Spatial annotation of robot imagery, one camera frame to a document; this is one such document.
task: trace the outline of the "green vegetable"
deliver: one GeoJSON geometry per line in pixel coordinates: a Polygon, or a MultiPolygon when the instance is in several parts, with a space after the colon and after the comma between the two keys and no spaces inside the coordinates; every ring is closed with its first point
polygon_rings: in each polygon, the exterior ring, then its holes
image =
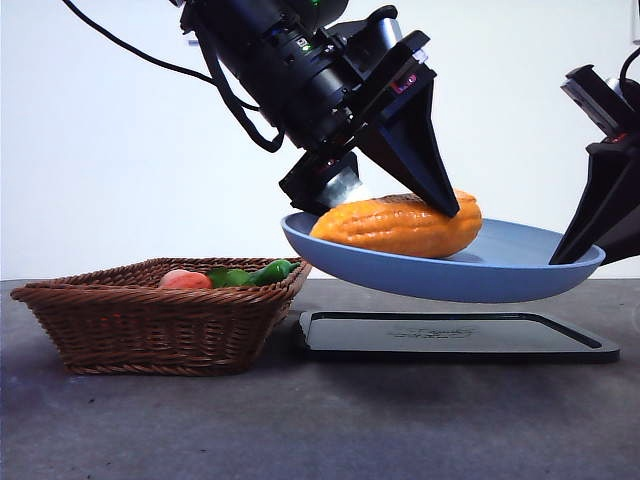
{"type": "Polygon", "coordinates": [[[284,280],[295,270],[300,263],[291,263],[289,260],[274,260],[266,267],[251,273],[251,282],[257,286],[268,285],[284,280]]]}
{"type": "Polygon", "coordinates": [[[291,263],[288,260],[280,259],[274,260],[266,267],[251,273],[240,268],[218,267],[209,270],[207,277],[213,283],[213,288],[239,287],[243,285],[261,287],[284,280],[299,265],[300,263],[291,263]]]}
{"type": "Polygon", "coordinates": [[[227,272],[228,287],[239,287],[241,285],[250,285],[251,278],[248,272],[240,268],[232,268],[227,272]]]}

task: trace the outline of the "blue plate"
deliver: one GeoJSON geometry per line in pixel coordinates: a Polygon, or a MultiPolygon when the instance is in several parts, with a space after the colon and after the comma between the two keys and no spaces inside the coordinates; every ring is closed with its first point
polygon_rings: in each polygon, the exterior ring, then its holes
{"type": "Polygon", "coordinates": [[[291,246],[313,266],[364,287],[434,300],[504,303],[551,297],[586,280],[605,257],[594,245],[575,263],[549,265],[561,234],[490,219],[471,245],[451,257],[409,257],[310,237],[317,219],[294,213],[282,220],[291,246]]]}

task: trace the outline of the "white background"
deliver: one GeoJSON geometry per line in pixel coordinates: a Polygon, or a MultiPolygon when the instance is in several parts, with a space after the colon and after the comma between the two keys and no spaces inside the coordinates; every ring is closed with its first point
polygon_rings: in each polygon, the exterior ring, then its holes
{"type": "MultiPolygon", "coordinates": [[[[142,50],[206,71],[168,1],[77,4],[142,50]]],[[[343,18],[383,4],[353,0],[343,18]]],[[[404,32],[432,39],[434,122],[452,183],[486,217],[566,229],[584,149],[602,134],[559,86],[588,63],[617,76],[633,49],[631,4],[397,0],[404,32]]],[[[139,60],[60,1],[2,0],[1,13],[3,279],[160,256],[294,254],[277,182],[301,151],[263,152],[213,87],[139,60]]],[[[376,196],[405,190],[369,160],[361,169],[376,196]]],[[[640,259],[595,276],[640,277],[640,259]]]]}

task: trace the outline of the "black tray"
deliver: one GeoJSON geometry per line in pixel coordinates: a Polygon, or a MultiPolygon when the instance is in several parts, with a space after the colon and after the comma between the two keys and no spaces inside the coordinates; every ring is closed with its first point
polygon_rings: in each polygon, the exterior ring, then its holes
{"type": "Polygon", "coordinates": [[[305,312],[296,344],[321,360],[606,363],[610,340],[533,313],[305,312]]]}

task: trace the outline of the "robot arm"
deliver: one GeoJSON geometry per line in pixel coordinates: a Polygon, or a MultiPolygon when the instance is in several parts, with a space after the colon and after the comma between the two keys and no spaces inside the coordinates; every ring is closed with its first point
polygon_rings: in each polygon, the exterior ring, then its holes
{"type": "MultiPolygon", "coordinates": [[[[306,151],[280,182],[294,207],[322,214],[349,199],[360,185],[352,152],[359,147],[423,200],[455,215],[458,204],[430,119],[436,74],[422,51],[429,38],[420,31],[402,38],[392,6],[326,29],[347,3],[190,0],[181,26],[197,36],[226,105],[252,138],[257,131],[220,62],[269,123],[306,151]]],[[[256,143],[269,151],[279,147],[278,138],[256,143]]]]}

